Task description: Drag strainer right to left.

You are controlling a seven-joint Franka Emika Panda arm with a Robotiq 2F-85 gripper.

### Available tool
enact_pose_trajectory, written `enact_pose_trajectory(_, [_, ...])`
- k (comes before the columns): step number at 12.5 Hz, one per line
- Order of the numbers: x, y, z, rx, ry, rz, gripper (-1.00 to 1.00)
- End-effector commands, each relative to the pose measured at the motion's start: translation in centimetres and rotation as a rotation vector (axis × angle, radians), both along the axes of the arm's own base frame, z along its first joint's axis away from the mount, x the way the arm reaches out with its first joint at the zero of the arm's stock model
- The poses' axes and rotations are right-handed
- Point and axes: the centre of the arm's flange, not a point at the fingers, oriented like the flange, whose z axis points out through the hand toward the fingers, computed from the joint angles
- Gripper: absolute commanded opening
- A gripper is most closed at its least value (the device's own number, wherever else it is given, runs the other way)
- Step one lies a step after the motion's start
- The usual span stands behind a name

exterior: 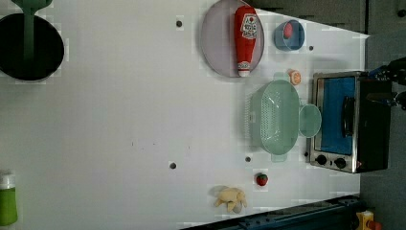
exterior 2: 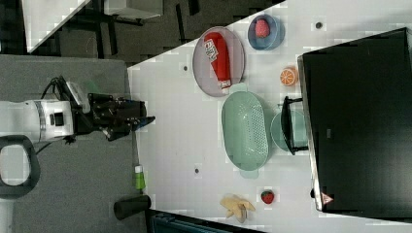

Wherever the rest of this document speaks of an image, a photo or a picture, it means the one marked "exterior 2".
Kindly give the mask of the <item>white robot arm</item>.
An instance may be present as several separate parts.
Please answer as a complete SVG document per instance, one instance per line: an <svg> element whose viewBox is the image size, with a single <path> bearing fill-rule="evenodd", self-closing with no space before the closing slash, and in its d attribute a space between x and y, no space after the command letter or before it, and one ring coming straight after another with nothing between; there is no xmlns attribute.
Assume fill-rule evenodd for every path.
<svg viewBox="0 0 412 233"><path fill-rule="evenodd" d="M76 100L27 100L1 103L1 135L24 136L31 143L64 140L102 132L110 142L152 123L143 101L90 93L81 106Z"/></svg>

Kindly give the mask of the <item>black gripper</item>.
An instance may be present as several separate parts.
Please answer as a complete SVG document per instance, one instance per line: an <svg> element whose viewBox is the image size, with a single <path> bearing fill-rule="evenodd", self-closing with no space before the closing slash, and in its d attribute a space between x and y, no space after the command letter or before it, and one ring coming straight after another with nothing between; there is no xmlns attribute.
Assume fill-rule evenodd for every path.
<svg viewBox="0 0 412 233"><path fill-rule="evenodd" d="M74 113L74 135L101 131L109 142L127 136L155 120L147 116L144 101L135 101L112 95L89 93L90 112Z"/></svg>

